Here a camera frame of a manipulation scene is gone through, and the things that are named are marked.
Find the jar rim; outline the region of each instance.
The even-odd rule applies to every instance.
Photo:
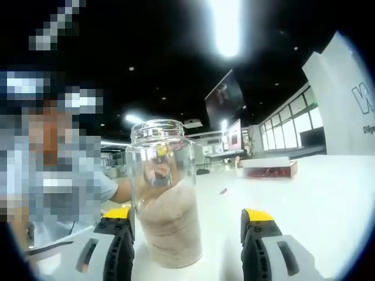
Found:
[[[138,124],[131,128],[131,141],[160,137],[183,137],[183,124],[173,119],[152,119]]]

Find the table surface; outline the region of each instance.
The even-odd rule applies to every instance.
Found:
[[[207,154],[206,157],[210,157],[210,158],[225,157],[225,156],[231,157],[231,156],[234,156],[234,155],[235,156],[240,155],[244,152],[245,152],[245,150],[240,149],[240,150],[235,150],[235,151],[225,151],[225,152],[221,152],[221,153]]]
[[[136,220],[132,280],[243,280],[243,208],[271,214],[283,234],[315,257],[323,277],[340,278],[350,269],[373,228],[375,156],[299,159],[293,180],[243,179],[240,172],[197,176],[203,256],[193,265],[169,269],[151,261]]]

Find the glass jar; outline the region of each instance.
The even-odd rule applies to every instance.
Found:
[[[132,203],[151,258],[179,268],[202,256],[192,143],[181,122],[150,120],[131,129],[126,149]]]

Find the television screen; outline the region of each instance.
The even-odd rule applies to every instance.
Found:
[[[235,116],[237,110],[245,105],[232,70],[208,94],[205,101],[212,128],[218,127],[222,120]]]
[[[238,151],[242,149],[241,120],[237,120],[228,129],[229,151]]]

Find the black ceiling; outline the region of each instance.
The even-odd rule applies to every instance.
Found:
[[[207,1],[90,0],[59,36],[57,50],[29,51],[28,36],[64,4],[36,2],[1,4],[2,67],[59,71],[66,84],[103,89],[104,114],[91,128],[109,140],[129,140],[126,112],[199,118],[204,127],[188,133],[215,129],[209,128],[204,98],[230,69],[247,106],[237,118],[257,124],[307,82],[301,67],[335,30],[358,39],[361,52],[369,48],[361,41],[367,30],[357,27],[370,25],[370,18],[362,17],[366,9],[358,2],[243,0],[241,52],[226,59],[214,45]]]

